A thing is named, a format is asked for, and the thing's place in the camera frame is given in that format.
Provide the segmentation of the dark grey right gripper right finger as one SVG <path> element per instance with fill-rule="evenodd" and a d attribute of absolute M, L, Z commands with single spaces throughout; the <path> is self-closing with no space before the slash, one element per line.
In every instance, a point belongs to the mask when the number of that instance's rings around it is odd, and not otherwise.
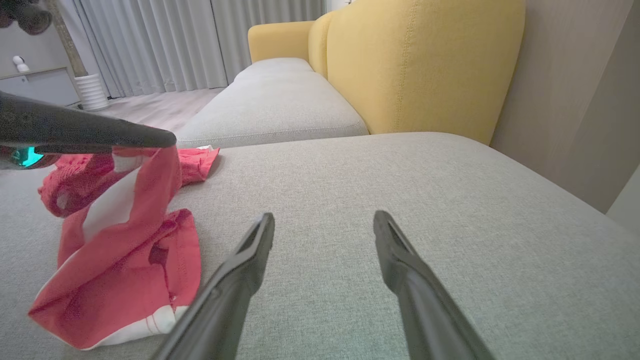
<path fill-rule="evenodd" d="M 410 358 L 493 359 L 480 335 L 388 212 L 375 212 L 374 234 L 382 279 L 397 297 Z"/>

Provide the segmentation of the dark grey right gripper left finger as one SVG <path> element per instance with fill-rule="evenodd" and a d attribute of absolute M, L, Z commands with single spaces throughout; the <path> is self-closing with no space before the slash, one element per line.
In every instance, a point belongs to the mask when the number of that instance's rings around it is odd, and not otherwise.
<path fill-rule="evenodd" d="M 263 214 L 217 268 L 153 354 L 154 360 L 233 360 L 251 298 L 265 277 L 275 218 Z"/>

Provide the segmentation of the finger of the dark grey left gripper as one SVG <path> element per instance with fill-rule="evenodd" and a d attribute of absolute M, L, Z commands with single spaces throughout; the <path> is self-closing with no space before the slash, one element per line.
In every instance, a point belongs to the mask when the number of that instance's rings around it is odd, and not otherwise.
<path fill-rule="evenodd" d="M 69 154 L 110 154 L 110 145 L 40 145 L 34 146 L 34 152 L 40 155 Z"/>
<path fill-rule="evenodd" d="M 2 92 L 1 145 L 14 148 L 169 148 L 173 132 Z"/>

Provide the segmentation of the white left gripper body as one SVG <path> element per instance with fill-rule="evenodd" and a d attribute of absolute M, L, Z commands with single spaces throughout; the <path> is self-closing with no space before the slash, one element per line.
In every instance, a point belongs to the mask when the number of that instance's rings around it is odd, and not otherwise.
<path fill-rule="evenodd" d="M 0 170 L 35 170 L 52 166 L 60 159 L 57 153 L 36 153 L 34 146 L 15 148 L 0 146 Z"/>

